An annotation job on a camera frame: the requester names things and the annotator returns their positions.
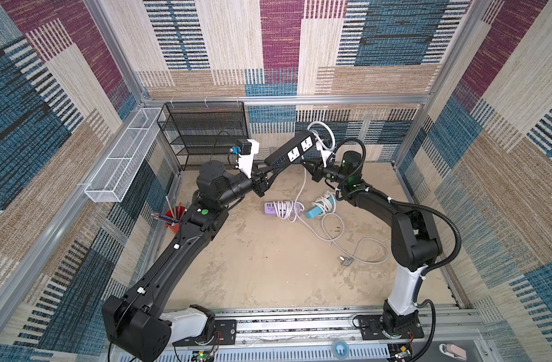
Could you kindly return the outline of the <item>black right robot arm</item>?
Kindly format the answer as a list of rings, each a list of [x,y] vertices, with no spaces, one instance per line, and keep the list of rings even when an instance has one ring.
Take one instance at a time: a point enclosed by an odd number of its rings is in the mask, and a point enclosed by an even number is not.
[[[394,205],[391,198],[363,180],[360,161],[360,153],[348,151],[340,165],[324,167],[316,159],[301,164],[314,181],[335,182],[344,201],[371,213],[391,228],[390,253],[397,263],[394,286],[381,316],[373,320],[359,318],[363,338],[399,339],[410,333],[424,336],[418,312],[419,291],[425,278],[422,273],[435,264],[443,251],[434,217],[428,211]]]

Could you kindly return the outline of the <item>black power strip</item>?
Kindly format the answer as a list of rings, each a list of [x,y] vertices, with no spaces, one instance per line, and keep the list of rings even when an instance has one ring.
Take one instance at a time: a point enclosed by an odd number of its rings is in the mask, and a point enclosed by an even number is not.
[[[265,164],[271,167],[287,167],[301,158],[306,152],[315,146],[315,134],[309,130],[303,130],[287,141],[283,146],[265,159]]]

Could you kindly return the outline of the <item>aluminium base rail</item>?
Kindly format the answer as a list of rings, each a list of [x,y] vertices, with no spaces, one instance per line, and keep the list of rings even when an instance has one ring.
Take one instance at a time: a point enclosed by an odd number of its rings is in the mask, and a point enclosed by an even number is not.
[[[232,309],[216,313],[219,342],[169,342],[156,361],[497,361],[473,309],[438,305],[396,339],[380,330],[377,307]]]

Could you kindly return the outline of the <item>red pen cup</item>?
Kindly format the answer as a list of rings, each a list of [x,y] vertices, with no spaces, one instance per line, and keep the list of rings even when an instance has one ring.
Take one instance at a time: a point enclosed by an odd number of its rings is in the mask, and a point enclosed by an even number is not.
[[[165,217],[169,220],[167,223],[167,228],[172,231],[173,234],[176,234],[180,229],[179,220],[182,215],[185,213],[185,207],[179,205],[176,207],[176,211],[173,213],[171,210],[168,210],[165,214]]]

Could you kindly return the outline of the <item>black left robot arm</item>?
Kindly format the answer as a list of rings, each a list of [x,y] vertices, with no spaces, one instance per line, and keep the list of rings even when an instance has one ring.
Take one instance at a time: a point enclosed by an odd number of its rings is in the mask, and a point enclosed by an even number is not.
[[[171,342],[214,340],[215,315],[209,309],[192,305],[165,316],[164,308],[188,267],[219,233],[230,209],[249,192],[263,196],[289,165],[283,161],[265,167],[254,166],[250,175],[230,173],[217,160],[200,167],[197,190],[172,242],[122,297],[108,297],[102,306],[111,345],[138,360],[155,361]]]

